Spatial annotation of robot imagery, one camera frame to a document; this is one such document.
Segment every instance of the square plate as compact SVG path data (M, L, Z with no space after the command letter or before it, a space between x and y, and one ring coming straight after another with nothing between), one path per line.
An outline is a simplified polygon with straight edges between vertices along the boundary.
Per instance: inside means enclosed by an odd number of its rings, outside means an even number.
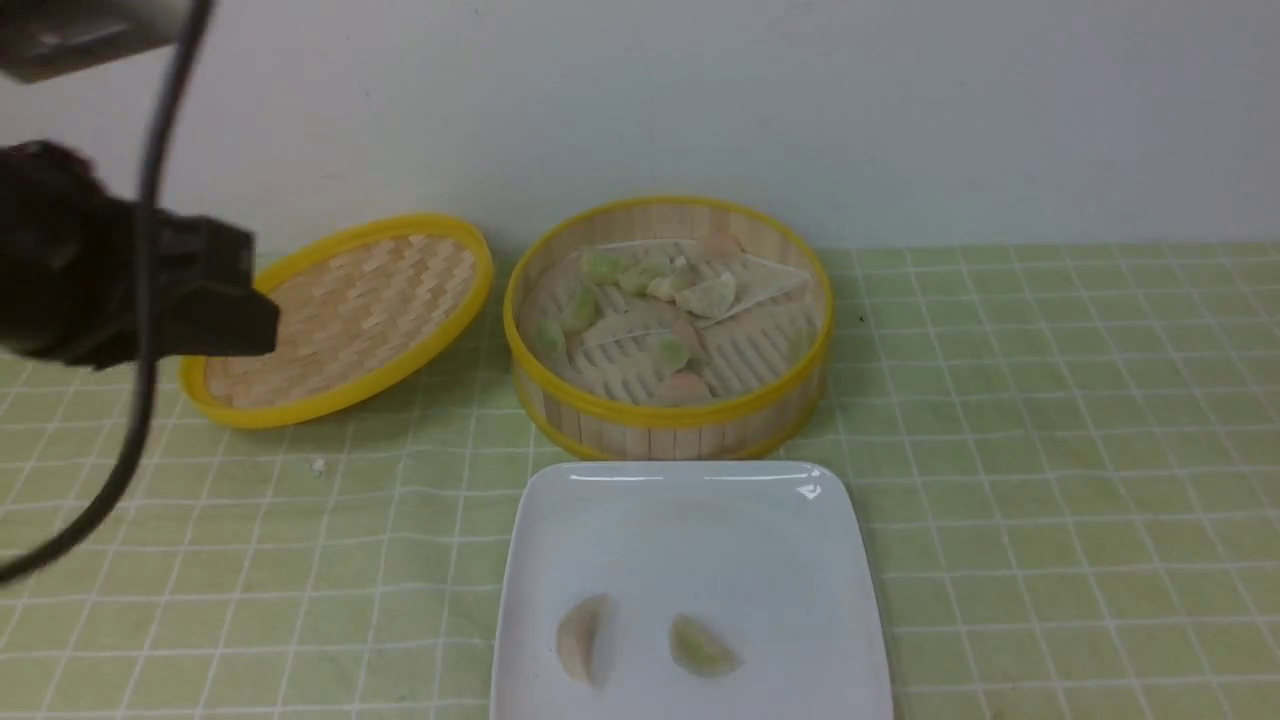
M595 689L556 629L608 593ZM667 630L685 612L742 660L694 678ZM493 720L891 720L888 664L849 495L808 462L572 462L520 502L498 619Z

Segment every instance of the white wall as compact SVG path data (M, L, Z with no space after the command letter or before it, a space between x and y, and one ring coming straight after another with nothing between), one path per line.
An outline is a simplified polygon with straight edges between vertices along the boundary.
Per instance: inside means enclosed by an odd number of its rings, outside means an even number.
M0 81L0 142L132 192L164 59ZM166 201L279 251L650 192L819 245L1280 237L1280 1L225 0Z

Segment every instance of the grid pattern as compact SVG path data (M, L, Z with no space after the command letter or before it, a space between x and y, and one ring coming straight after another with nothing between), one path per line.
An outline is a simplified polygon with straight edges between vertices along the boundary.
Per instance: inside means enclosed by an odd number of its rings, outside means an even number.
M1272 717L1280 246L822 255L829 387L780 455L849 484L900 716ZM0 720L488 717L516 505L568 460L498 300L296 428L209 424L166 366L125 505L0 593ZM96 491L128 382L0 360L0 552Z

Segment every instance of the dumpling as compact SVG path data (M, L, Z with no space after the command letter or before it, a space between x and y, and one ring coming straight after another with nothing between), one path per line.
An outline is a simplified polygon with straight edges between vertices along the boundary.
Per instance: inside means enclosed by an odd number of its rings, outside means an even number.
M595 293L588 284L577 286L573 297L561 313L561 329L566 333L580 333L595 322Z
M575 605L556 629L556 653L561 666L570 678L599 687L599 678L593 671L595 659L595 635L604 623L609 610L609 596L593 594Z
M649 354L653 356L653 364L658 368L658 374L664 378L687 365L692 356L685 341L671 333L654 337L649 346Z
M701 318L718 320L733 306L736 295L737 281L733 279L732 273L726 272L716 279L677 292L676 307Z
M584 250L579 269L582 270L582 279L591 284L617 284L618 275L631 264L632 260L625 255Z
M676 615L667 639L671 659L690 675L723 678L741 665L727 644L689 615Z
M654 278L645 290L653 297L662 300L663 302L671 302L676 299L676 293L689 288L694 284L694 272L689 266L689 260L684 256L676 258L676 261L671 264L671 274Z
M716 398L712 397L712 388L707 387L707 380L696 373L680 370L672 373L663 380L658 391L658 400L668 407L681 407L685 405L707 405Z
M564 347L564 331L550 318L538 320L534 327L534 355L544 365L558 365L568 360Z
M649 284L671 274L671 260L667 258L648 258L618 275L618 287L627 295L644 295Z
M681 315L671 322L671 334L678 337L681 342L689 346L689 351L692 352L694 357L701 360L707 356L707 350L703 347L703 338L698 332L698 328L689 322L689 318Z

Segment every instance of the black cable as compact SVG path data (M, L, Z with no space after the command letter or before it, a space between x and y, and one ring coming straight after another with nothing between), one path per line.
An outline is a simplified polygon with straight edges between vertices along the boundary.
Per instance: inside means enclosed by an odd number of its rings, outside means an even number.
M169 69L160 88L160 99L147 131L146 147L142 155L138 199L133 219L133 281L137 313L137 370L133 380L133 404L129 407L129 424L120 445L115 465L102 483L102 489L81 514L44 544L0 566L0 585L6 585L26 578L31 573L58 561L76 546L84 542L96 530L129 489L133 474L142 459L151 425L151 409L155 404L156 386L156 205L160 195L160 181L164 176L165 155L169 150L169 136L173 132L178 108L187 91L200 45L209 27L214 0L192 0L191 10L183 23L178 46L169 60Z

